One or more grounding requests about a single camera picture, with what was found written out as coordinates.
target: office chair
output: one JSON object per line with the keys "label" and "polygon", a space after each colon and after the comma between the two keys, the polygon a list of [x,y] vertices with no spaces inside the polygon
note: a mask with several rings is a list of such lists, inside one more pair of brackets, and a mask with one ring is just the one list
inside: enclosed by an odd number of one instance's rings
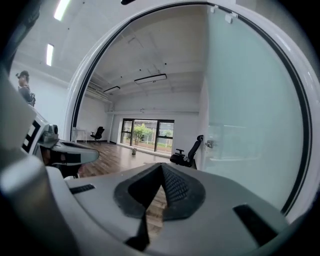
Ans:
{"label": "office chair", "polygon": [[178,150],[179,153],[176,152],[175,154],[173,154],[170,157],[170,161],[180,166],[191,167],[194,162],[194,156],[196,154],[196,151],[199,148],[203,139],[204,139],[203,135],[199,135],[196,138],[196,142],[194,143],[193,147],[189,151],[188,156],[182,154],[184,150],[176,148],[176,150]]}
{"label": "office chair", "polygon": [[100,140],[101,138],[102,138],[102,133],[104,132],[104,128],[102,127],[102,126],[100,126],[99,128],[98,128],[98,130],[96,130],[96,133],[95,133],[95,135],[94,135],[94,132],[92,131],[91,133],[91,137],[92,138],[94,138],[94,142],[96,143],[96,142],[98,142],[98,143],[100,143],[100,141],[98,141],[98,140]]}

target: glass sliding door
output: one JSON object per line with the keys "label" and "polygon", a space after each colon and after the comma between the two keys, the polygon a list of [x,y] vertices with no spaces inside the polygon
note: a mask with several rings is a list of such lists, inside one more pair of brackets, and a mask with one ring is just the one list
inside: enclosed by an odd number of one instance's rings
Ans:
{"label": "glass sliding door", "polygon": [[120,140],[121,143],[131,145],[133,123],[134,121],[132,119],[123,119]]}
{"label": "glass sliding door", "polygon": [[134,120],[132,146],[155,149],[157,120]]}
{"label": "glass sliding door", "polygon": [[171,154],[174,125],[172,120],[159,121],[155,151]]}
{"label": "glass sliding door", "polygon": [[174,120],[123,119],[120,143],[171,154]]}

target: white table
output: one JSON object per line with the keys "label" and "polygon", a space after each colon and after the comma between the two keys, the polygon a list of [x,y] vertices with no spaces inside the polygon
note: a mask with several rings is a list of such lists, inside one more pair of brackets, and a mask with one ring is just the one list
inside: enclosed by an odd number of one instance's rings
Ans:
{"label": "white table", "polygon": [[82,133],[81,138],[83,139],[83,141],[84,141],[85,143],[87,143],[88,132],[87,132],[86,130],[78,129],[78,128],[76,129],[76,131],[77,131],[77,135],[79,135],[79,132]]}

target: green plant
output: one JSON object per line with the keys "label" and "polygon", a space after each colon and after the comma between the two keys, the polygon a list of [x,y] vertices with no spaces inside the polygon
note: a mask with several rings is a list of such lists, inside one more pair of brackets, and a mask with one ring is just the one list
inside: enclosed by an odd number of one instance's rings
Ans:
{"label": "green plant", "polygon": [[165,130],[165,131],[163,132],[163,135],[164,135],[164,136],[167,136],[167,137],[172,137],[172,131],[171,131],[171,130]]}
{"label": "green plant", "polygon": [[172,149],[172,145],[168,145],[168,144],[165,144],[165,143],[157,143],[157,146],[158,147],[164,147],[164,148],[170,148]]}
{"label": "green plant", "polygon": [[134,142],[137,144],[139,141],[141,141],[143,136],[150,136],[153,133],[153,130],[150,128],[147,128],[145,124],[142,125],[134,125],[133,129],[133,135],[134,135]]}

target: fluorescent light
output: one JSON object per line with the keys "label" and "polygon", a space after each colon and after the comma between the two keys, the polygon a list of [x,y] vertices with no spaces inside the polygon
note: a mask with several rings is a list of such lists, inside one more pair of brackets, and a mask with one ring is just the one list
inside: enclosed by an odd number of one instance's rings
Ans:
{"label": "fluorescent light", "polygon": [[54,18],[57,19],[58,21],[62,20],[62,16],[65,13],[65,10],[67,9],[67,6],[69,4],[70,0],[60,0],[58,7],[55,10],[54,13]]}
{"label": "fluorescent light", "polygon": [[139,84],[149,83],[149,82],[158,81],[158,80],[165,80],[165,79],[167,79],[166,74],[156,74],[156,75],[134,80],[134,82],[139,85]]}
{"label": "fluorescent light", "polygon": [[119,86],[112,87],[112,88],[110,88],[110,89],[104,90],[103,92],[104,92],[105,94],[109,94],[109,93],[113,93],[114,91],[117,91],[117,90],[120,90],[120,87],[119,87]]}
{"label": "fluorescent light", "polygon": [[54,46],[52,44],[48,43],[47,48],[46,48],[46,64],[48,66],[51,66],[53,53],[54,53]]}

